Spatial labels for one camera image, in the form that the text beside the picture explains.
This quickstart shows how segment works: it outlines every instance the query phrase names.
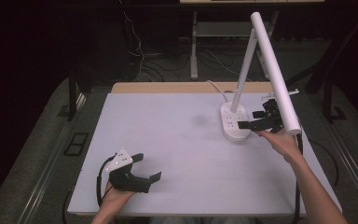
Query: white table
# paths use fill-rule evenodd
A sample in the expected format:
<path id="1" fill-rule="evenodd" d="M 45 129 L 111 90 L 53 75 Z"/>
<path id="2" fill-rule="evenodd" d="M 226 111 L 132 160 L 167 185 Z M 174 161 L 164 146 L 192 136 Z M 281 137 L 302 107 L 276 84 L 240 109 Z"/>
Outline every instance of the white table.
<path id="1" fill-rule="evenodd" d="M 217 84 L 224 90 L 235 88 L 234 83 Z M 252 118 L 253 111 L 263 110 L 261 96 L 270 86 L 247 83 L 245 89 L 254 91 L 241 97 Z M 132 91 L 136 93 L 107 96 L 68 212 L 92 215 L 98 211 L 96 176 L 102 163 L 124 147 L 131 155 L 145 154 L 143 161 L 133 165 L 134 175 L 149 177 L 161 171 L 162 176 L 149 193 L 134 195 L 120 216 L 294 213 L 296 179 L 289 164 L 255 133 L 240 144 L 225 138 L 219 118 L 224 98 L 210 83 L 128 83 L 118 84 L 116 92 Z M 303 140 L 306 160 L 340 207 L 305 134 Z M 103 186 L 107 177 L 103 174 Z M 301 215 L 305 216 L 303 205 Z"/>

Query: white desk lamp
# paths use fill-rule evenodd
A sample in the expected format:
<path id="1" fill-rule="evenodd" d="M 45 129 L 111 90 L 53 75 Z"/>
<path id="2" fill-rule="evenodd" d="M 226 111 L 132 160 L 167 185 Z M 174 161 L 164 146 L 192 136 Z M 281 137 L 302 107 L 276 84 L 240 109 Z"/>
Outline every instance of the white desk lamp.
<path id="1" fill-rule="evenodd" d="M 243 105 L 239 104 L 239 101 L 248 75 L 249 66 L 255 53 L 257 41 L 265 60 L 275 99 L 281 112 L 284 130 L 291 135 L 301 133 L 296 112 L 293 108 L 292 101 L 282 77 L 281 69 L 275 58 L 274 51 L 269 42 L 269 36 L 267 35 L 260 14 L 258 12 L 253 13 L 251 15 L 251 21 L 254 28 L 252 29 L 245 57 L 243 59 L 240 79 L 238 80 L 234 99 L 232 102 L 223 104 L 220 108 L 224 133 L 229 140 L 239 142 L 245 140 L 251 132 L 248 129 L 240 129 L 238 126 L 238 121 L 248 121 L 246 110 Z"/>

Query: dark background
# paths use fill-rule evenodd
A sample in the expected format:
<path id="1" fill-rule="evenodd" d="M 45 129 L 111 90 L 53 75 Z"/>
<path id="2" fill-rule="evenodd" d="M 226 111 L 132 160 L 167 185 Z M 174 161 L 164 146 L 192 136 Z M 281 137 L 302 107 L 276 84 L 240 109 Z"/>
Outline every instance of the dark background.
<path id="1" fill-rule="evenodd" d="M 301 41 L 344 36 L 358 19 L 358 1 L 343 2 L 326 1 L 322 8 L 282 11 L 274 38 Z M 133 36 L 121 12 L 56 8 L 58 4 L 72 2 L 0 1 L 0 186 L 49 96 L 69 71 L 75 71 L 82 91 L 89 91 L 94 85 L 129 81 L 134 76 L 127 53 L 133 47 Z M 215 15 L 208 15 L 207 11 L 203 14 L 207 19 L 222 19 Z M 191 11 L 143 10 L 132 12 L 131 17 L 143 41 L 173 56 L 177 37 L 191 32 Z M 358 31 L 340 55 L 332 75 L 358 108 Z"/>

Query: human hand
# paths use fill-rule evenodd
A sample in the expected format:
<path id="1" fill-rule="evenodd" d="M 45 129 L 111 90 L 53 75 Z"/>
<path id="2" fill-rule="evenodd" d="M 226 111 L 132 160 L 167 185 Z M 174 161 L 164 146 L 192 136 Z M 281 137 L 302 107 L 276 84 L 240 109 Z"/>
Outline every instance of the human hand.
<path id="1" fill-rule="evenodd" d="M 255 133 L 265 137 L 271 143 L 272 148 L 283 155 L 287 162 L 292 163 L 292 161 L 299 156 L 302 157 L 297 146 L 296 138 L 287 134 L 284 130 L 280 130 L 277 133 L 269 133 L 267 131 L 259 131 Z"/>
<path id="2" fill-rule="evenodd" d="M 115 215 L 123 208 L 124 204 L 136 192 L 121 191 L 113 188 L 112 184 L 107 181 L 103 202 L 97 215 L 92 220 L 92 224 L 109 223 Z"/>

